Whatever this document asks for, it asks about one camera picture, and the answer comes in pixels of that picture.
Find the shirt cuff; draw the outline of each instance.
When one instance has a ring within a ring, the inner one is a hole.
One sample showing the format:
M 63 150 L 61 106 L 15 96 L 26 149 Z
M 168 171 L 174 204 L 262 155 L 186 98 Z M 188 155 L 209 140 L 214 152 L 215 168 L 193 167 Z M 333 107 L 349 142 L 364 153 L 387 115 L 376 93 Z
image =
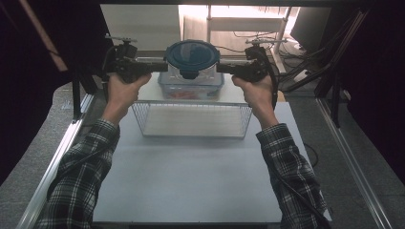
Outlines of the shirt cuff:
M 262 149 L 278 152 L 291 145 L 295 145 L 286 123 L 265 128 L 256 134 Z
M 95 138 L 95 140 L 109 143 L 119 135 L 119 127 L 116 127 L 112 122 L 100 118 L 93 125 L 88 137 Z

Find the person's left hand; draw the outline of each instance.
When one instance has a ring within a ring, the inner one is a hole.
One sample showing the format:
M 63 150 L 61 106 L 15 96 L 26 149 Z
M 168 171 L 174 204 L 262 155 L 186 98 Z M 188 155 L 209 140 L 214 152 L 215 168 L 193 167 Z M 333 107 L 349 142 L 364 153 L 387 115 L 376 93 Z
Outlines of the person's left hand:
M 108 83 L 108 103 L 102 118 L 118 125 L 128 113 L 128 108 L 138 100 L 139 89 L 149 82 L 152 74 L 141 76 L 137 81 L 125 84 L 117 74 L 110 75 Z

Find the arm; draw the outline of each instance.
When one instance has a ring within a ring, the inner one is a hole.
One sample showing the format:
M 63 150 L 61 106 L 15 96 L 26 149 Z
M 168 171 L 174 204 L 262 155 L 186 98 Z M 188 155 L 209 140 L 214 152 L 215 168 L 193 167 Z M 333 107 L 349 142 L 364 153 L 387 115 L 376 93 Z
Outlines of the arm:
M 109 100 L 102 118 L 62 157 L 35 228 L 91 228 L 98 191 L 119 140 L 118 123 L 150 77 L 142 76 L 127 85 L 117 75 L 110 77 Z
M 317 228 L 319 222 L 274 172 L 309 201 L 320 213 L 326 203 L 320 195 L 320 186 L 308 162 L 300 155 L 286 124 L 280 124 L 271 105 L 271 79 L 249 83 L 232 77 L 233 83 L 244 91 L 245 101 L 258 118 L 262 131 L 257 134 L 262 146 L 271 180 L 283 217 L 281 228 Z

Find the plastic box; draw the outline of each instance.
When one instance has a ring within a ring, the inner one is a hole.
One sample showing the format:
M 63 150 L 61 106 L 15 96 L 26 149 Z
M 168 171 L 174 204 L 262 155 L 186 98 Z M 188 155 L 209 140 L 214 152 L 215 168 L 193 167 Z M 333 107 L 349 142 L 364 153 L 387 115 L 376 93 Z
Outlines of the plastic box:
M 178 69 L 169 65 L 168 72 L 160 73 L 159 84 L 166 99 L 218 99 L 224 84 L 224 74 L 215 67 L 200 71 L 195 79 L 184 79 Z

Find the blue lid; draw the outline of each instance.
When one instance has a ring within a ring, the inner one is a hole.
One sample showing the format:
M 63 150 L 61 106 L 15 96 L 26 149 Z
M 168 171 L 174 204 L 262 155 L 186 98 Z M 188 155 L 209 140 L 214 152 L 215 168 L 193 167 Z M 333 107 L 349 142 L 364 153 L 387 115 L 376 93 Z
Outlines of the blue lid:
M 220 60 L 220 52 L 210 43 L 201 40 L 184 40 L 166 50 L 167 62 L 180 70 L 182 77 L 195 79 L 199 71 Z

